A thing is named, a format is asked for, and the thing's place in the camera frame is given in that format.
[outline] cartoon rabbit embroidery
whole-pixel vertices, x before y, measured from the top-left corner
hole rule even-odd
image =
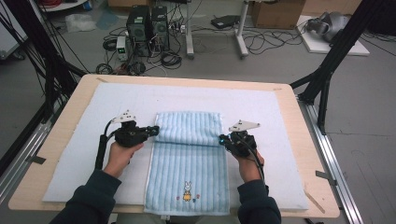
[[[183,194],[183,200],[185,202],[189,202],[191,200],[190,190],[191,190],[191,181],[190,182],[185,181],[185,183],[184,183],[184,194]]]

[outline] wooden table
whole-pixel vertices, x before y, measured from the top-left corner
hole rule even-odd
[[[290,145],[304,185],[309,209],[303,212],[281,211],[283,217],[338,217],[340,212],[327,179],[317,177],[323,172],[318,153],[311,139],[300,107],[287,84],[221,80],[122,77],[87,75],[79,82],[73,96],[53,126],[37,156],[46,158],[43,164],[32,163],[14,195],[9,208],[15,210],[60,211],[64,203],[44,203],[42,198],[52,179],[57,162],[73,135],[73,131],[89,104],[99,83],[133,83],[166,86],[208,87],[238,90],[273,91],[279,103]],[[143,205],[116,205],[116,213],[141,213]]]

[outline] computer tower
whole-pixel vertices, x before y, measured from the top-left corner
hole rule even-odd
[[[154,31],[155,50],[169,50],[169,30],[166,7],[154,7],[151,10],[151,22]]]
[[[152,24],[149,15],[149,6],[132,6],[126,28],[131,43],[145,42],[153,37]]]
[[[133,46],[134,55],[138,57],[148,57],[151,56],[151,49],[149,43],[147,42],[136,42]]]

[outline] person's left hand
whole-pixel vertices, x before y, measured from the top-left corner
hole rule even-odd
[[[143,143],[134,147],[122,147],[117,142],[114,142],[111,144],[108,163],[103,171],[109,175],[119,178],[134,153],[142,147]]]

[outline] white sheet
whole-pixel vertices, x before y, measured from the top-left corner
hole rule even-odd
[[[265,158],[265,179],[280,209],[307,209],[303,185],[298,174],[289,138],[276,96],[271,91],[243,91],[213,88],[102,83],[98,86],[56,167],[45,202],[66,202],[74,190],[91,175],[99,135],[109,120],[130,109],[138,126],[152,126],[158,112],[208,111],[223,117],[223,130],[238,120],[258,122],[262,126],[248,131],[255,136],[258,150]],[[108,132],[120,125],[110,125]],[[122,184],[115,196],[117,203],[143,204],[152,149],[150,138],[134,154],[120,177]],[[243,183],[237,161],[227,153],[231,207],[239,206],[236,188]]]

